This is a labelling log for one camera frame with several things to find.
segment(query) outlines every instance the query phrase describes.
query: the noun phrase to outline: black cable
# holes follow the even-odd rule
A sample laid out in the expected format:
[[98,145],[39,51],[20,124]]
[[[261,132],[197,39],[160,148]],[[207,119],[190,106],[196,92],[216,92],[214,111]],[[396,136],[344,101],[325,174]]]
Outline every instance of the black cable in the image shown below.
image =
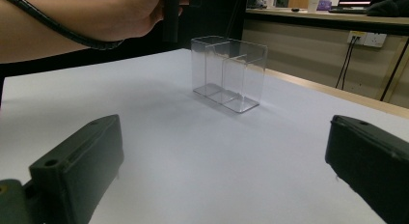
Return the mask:
[[346,52],[345,60],[343,61],[343,66],[342,66],[342,69],[341,69],[341,72],[340,72],[340,76],[338,77],[337,85],[335,86],[335,88],[338,88],[338,84],[340,83],[340,80],[341,80],[341,77],[342,77],[342,73],[343,73],[343,70],[344,70],[344,68],[345,68],[346,61],[347,61],[347,59],[348,59],[348,57],[349,57],[349,55],[350,55],[349,52],[351,51],[352,43],[353,43],[356,39],[357,39],[357,37],[352,37],[351,42],[349,43],[348,51]]
[[354,49],[355,43],[358,41],[359,38],[356,38],[352,43],[351,50],[349,51],[349,57],[348,57],[348,63],[346,64],[345,72],[343,73],[343,79],[342,79],[342,87],[341,90],[343,90],[343,85],[345,84],[345,77],[346,77],[346,72],[348,71],[349,68],[349,61],[351,60],[352,56],[352,50]]
[[61,34],[62,36],[74,41],[81,43],[85,46],[88,46],[90,48],[94,49],[99,49],[99,50],[106,50],[106,49],[112,49],[118,47],[123,41],[118,41],[118,42],[102,42],[102,41],[97,41],[94,39],[90,39],[87,37],[84,37],[80,34],[77,34],[65,26],[61,25],[57,21],[51,19],[48,17],[46,14],[38,10],[36,7],[34,7],[32,4],[30,4],[26,0],[7,0],[17,7],[19,7],[22,11],[25,13],[29,14],[42,24],[46,25],[50,29],[56,31],[57,33]]

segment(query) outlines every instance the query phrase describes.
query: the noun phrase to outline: desk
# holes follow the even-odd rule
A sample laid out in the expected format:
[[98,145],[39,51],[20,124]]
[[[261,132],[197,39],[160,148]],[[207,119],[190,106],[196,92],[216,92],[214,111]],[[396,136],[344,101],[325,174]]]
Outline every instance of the desk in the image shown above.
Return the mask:
[[125,160],[95,224],[383,223],[325,163],[330,120],[409,141],[408,119],[269,73],[261,106],[238,115],[192,92],[190,52],[177,50],[6,78],[0,178],[27,182],[37,158],[111,114]]

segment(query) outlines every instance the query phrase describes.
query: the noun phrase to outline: transparent container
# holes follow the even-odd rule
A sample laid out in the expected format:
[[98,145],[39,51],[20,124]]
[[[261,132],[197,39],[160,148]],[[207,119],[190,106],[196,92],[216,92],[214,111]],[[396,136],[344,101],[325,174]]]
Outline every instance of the transparent container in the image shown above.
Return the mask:
[[267,46],[215,36],[191,43],[194,92],[238,113],[259,105]]

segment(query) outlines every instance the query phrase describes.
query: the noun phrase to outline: electrical cable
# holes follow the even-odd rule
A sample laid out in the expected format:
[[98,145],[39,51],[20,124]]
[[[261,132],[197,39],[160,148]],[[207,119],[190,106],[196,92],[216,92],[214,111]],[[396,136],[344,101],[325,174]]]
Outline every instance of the electrical cable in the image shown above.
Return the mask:
[[37,9],[35,6],[30,4],[26,0],[7,0],[7,1],[13,3],[17,7],[19,7],[22,11],[29,14],[31,17],[35,18],[36,20],[46,25],[50,29],[56,31],[57,33],[61,34],[62,36],[74,42],[81,43],[90,48],[99,49],[99,50],[112,49],[112,48],[118,47],[123,42],[123,40],[117,41],[117,42],[102,42],[102,41],[84,37],[80,34],[77,34],[69,30],[67,27],[63,26],[62,24],[58,23],[52,18],[48,17],[46,14],[41,12],[39,9]]
[[345,65],[346,63],[348,63],[347,65],[349,66],[349,60],[351,59],[351,53],[352,53],[352,48],[355,45],[355,42],[359,39],[359,37],[352,37],[351,42],[349,43],[348,46],[348,51],[346,52],[346,56],[345,56],[345,60],[343,61],[343,66],[340,72],[340,76],[338,77],[338,81],[337,81],[337,85],[335,86],[335,88],[338,88],[338,85],[340,83],[340,80],[342,78],[342,74],[344,73],[344,71],[346,71],[345,69]]
[[354,41],[351,41],[351,42],[352,42],[352,46],[351,46],[351,50],[349,51],[348,63],[346,64],[345,72],[343,73],[343,79],[342,79],[342,87],[341,87],[341,90],[343,90],[343,85],[345,84],[346,72],[348,71],[348,68],[349,68],[349,61],[351,60],[352,50],[354,50],[355,43],[356,43],[357,40],[359,40],[359,39],[360,39],[360,38],[357,37]]

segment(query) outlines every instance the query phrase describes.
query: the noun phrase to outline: white tabletop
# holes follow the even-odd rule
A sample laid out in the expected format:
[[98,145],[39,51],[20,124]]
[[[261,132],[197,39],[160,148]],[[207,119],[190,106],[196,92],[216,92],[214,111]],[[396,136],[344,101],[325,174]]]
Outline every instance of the white tabletop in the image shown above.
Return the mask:
[[6,79],[0,179],[119,114],[125,161],[91,223],[383,223],[324,156],[335,114],[409,141],[409,120],[267,75],[236,114],[192,92],[188,50]]

